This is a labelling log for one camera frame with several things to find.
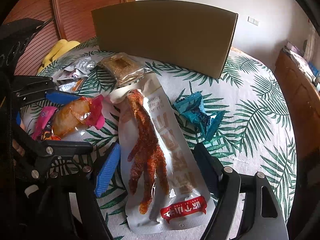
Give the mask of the pink brown snack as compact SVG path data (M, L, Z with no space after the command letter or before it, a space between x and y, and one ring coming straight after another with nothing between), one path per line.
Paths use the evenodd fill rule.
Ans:
M53 115L52 132L63 138L77 129L95 127L101 129L105 118L102 114L104 97L80 97L64 105Z

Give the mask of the chicken foot snack packet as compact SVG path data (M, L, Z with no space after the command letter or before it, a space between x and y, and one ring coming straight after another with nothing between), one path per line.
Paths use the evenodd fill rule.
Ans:
M127 222L137 234L207 224L215 205L155 74L109 95L120 110L120 169Z

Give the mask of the pink flame snack packet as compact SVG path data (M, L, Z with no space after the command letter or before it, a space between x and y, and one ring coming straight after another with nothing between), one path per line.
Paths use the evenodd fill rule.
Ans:
M53 133L53 116L58 111L57 107L46 106L43 107L35 128L33 135L31 136L35 141L44 140L61 140L61 138Z

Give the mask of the white orange snack packet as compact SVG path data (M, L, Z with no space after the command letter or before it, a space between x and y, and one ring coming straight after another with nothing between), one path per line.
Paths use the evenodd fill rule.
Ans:
M58 89L62 92L67 93L76 93L80 90L84 82L87 80L87 77L73 79L73 80L65 80L62 81L60 85L58 85Z

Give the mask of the silver foil snack packet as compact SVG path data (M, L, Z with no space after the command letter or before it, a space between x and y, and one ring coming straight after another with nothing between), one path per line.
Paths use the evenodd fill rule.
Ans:
M97 62L90 56L80 58L65 67L58 75L57 81L75 80L88 77L96 65Z

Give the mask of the yellow Pikachu plush toy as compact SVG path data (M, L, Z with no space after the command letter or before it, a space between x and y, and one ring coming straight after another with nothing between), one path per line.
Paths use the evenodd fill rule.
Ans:
M65 39L59 40L42 60L41 66L38 69L37 74L42 72L53 61L57 60L59 57L61 57L71 49L75 48L79 44L80 42L78 41L67 41Z

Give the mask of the palm leaf bed sheet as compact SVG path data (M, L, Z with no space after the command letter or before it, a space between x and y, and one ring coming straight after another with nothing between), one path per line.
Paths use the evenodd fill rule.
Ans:
M37 75L54 76L74 61L91 56L99 62L111 53L98 48L90 39L53 61ZM213 139L203 142L224 166L238 173L254 175L263 172L276 195L287 223L296 189L297 157L292 122L283 93L270 69L253 57L231 49L219 79L156 60L137 58L153 70L171 104L200 91L207 113L225 111ZM115 89L116 81L101 67L95 67L76 94L94 97ZM77 164L95 160L118 138L117 110L106 114L104 127L90 128L84 133L94 146L92 157L76 157ZM127 192L116 173L108 190L98 198L101 213L114 239L199 239L205 225L181 231L154 235L133 233L127 224L125 204Z

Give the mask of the wooden wardrobe door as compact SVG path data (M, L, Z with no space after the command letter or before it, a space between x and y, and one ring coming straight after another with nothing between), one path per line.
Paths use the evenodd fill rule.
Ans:
M42 60L60 39L85 42L95 37L91 11L135 0L18 0L2 21L34 18L50 23L28 44L20 57L16 75L35 75Z

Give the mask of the teal foil snack wrapper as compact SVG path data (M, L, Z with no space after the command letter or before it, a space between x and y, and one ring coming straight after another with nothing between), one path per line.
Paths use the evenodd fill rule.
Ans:
M200 92L193 93L174 103L175 109L187 119L206 141L211 141L220 126L225 111L210 115L204 109L204 100Z

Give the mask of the sesame cracker clear packet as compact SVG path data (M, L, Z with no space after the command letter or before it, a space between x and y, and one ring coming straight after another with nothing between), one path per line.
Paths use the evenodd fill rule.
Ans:
M118 87L127 86L152 72L150 68L125 53L107 56L99 62L99 66L114 77Z

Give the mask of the wooden cabinet counter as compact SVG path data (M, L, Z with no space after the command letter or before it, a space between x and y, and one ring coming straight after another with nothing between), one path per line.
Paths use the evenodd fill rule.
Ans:
M281 50L273 72L289 109L298 159L319 148L319 92L291 59Z

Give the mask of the brown cardboard box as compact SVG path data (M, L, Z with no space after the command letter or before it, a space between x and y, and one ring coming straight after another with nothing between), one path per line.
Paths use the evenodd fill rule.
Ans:
M221 76L238 14L206 4L145 0L92 11L101 50L124 52Z

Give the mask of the folded patterned cloth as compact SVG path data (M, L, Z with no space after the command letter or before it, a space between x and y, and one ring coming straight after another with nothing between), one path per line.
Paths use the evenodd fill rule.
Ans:
M310 69L307 61L300 55L299 49L294 46L291 42L287 42L284 46L283 50L285 53L289 55L291 60L295 63L298 69L311 81L316 81L316 77L314 76L312 70Z

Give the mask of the white wall switch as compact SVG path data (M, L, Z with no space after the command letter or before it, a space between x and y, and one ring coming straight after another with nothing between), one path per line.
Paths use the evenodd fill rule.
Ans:
M249 23L255 25L255 26L258 26L258 25L259 25L259 22L258 22L256 19L254 19L254 18L252 18L252 17L250 17L250 16L248 16L248 20L247 20L247 21L248 21Z

